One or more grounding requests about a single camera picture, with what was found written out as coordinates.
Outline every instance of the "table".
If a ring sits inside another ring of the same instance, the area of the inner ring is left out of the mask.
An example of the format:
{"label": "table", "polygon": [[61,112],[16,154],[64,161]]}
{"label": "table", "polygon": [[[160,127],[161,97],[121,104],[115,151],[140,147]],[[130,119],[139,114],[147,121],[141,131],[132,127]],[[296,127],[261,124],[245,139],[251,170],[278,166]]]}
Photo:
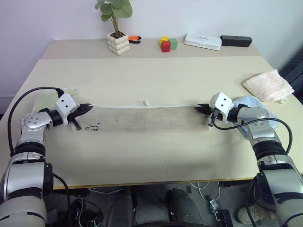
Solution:
{"label": "table", "polygon": [[[94,105],[138,106],[143,100],[151,105],[208,103],[217,92],[231,98],[249,95],[241,84],[272,69],[253,45],[212,51],[179,42],[174,52],[161,53],[157,44],[156,40],[144,40],[133,44],[125,55],[115,56],[104,40],[55,41],[12,103],[27,90],[41,86],[76,87],[79,102]],[[14,143],[20,133],[19,119],[31,111],[38,93],[28,95],[15,111]],[[302,173],[303,106],[293,95],[284,105],[264,104],[291,127],[294,141],[290,156]],[[9,160],[8,114],[0,121],[1,174]],[[286,147],[287,130],[280,126],[277,134]],[[48,131],[46,138],[46,160],[71,188],[241,180],[258,172],[250,143],[238,130],[88,135],[60,126]],[[54,188],[62,186],[55,181]]]}

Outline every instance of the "white pot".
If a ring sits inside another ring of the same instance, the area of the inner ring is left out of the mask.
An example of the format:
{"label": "white pot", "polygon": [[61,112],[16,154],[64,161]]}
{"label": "white pot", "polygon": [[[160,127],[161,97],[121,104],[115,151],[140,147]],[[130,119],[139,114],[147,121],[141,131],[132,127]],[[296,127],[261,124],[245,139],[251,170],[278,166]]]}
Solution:
{"label": "white pot", "polygon": [[107,34],[107,43],[109,49],[114,52],[116,55],[121,55],[126,51],[129,51],[129,41],[128,35],[124,35],[121,38],[115,39],[111,37],[110,34]]}

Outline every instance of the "folded cloth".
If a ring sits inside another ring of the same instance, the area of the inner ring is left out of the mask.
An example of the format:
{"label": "folded cloth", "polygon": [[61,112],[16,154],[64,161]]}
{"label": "folded cloth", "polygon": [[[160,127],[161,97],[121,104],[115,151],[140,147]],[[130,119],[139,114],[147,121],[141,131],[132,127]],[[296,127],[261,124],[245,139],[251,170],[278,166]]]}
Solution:
{"label": "folded cloth", "polygon": [[[79,91],[73,87],[62,88],[65,93],[70,94],[73,98],[77,99],[79,97]],[[44,108],[52,109],[56,102],[58,101],[58,94],[54,90],[42,91],[37,97],[33,112],[38,112]]]}
{"label": "folded cloth", "polygon": [[84,131],[195,132],[208,131],[208,116],[194,106],[94,106],[76,117]]}
{"label": "folded cloth", "polygon": [[[243,96],[240,98],[235,99],[232,102],[235,106],[238,106],[238,104],[245,104],[248,107],[260,107],[263,108],[265,110],[268,111],[269,117],[271,118],[277,118],[277,116],[272,113],[266,106],[264,106],[260,100],[258,100],[256,97],[254,96]],[[276,121],[269,121],[269,125],[273,128],[273,129],[277,129],[279,127],[279,123]],[[248,136],[248,130],[245,127],[240,127],[238,128],[238,130],[243,134],[243,136],[248,140],[249,136]]]}
{"label": "folded cloth", "polygon": [[262,102],[279,101],[294,92],[277,70],[264,72],[243,83],[243,86]]}

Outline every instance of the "orange scissors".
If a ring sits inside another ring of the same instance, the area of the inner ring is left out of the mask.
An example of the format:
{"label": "orange scissors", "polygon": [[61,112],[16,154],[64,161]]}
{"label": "orange scissors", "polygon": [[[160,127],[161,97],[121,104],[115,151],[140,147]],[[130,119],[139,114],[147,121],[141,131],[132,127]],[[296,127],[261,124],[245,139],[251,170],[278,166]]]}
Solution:
{"label": "orange scissors", "polygon": [[128,37],[128,41],[131,43],[131,44],[139,44],[141,41],[141,36],[138,36],[138,35],[131,35]]}

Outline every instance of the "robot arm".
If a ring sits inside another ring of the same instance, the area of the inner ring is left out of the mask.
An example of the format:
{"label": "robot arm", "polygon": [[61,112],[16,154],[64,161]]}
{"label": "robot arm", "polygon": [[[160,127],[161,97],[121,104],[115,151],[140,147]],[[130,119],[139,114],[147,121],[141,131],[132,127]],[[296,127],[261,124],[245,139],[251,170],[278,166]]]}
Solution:
{"label": "robot arm", "polygon": [[259,107],[238,107],[223,93],[213,96],[209,107],[213,110],[210,125],[219,129],[214,121],[245,124],[249,140],[255,152],[260,173],[257,182],[263,200],[276,207],[276,216],[281,226],[297,227],[303,223],[303,179],[287,151],[282,147],[276,132],[269,125],[268,112]]}
{"label": "robot arm", "polygon": [[1,180],[0,227],[41,226],[46,220],[43,196],[53,189],[52,164],[45,161],[45,129],[75,122],[74,117],[89,111],[64,93],[52,111],[29,113],[20,120],[21,136]]}

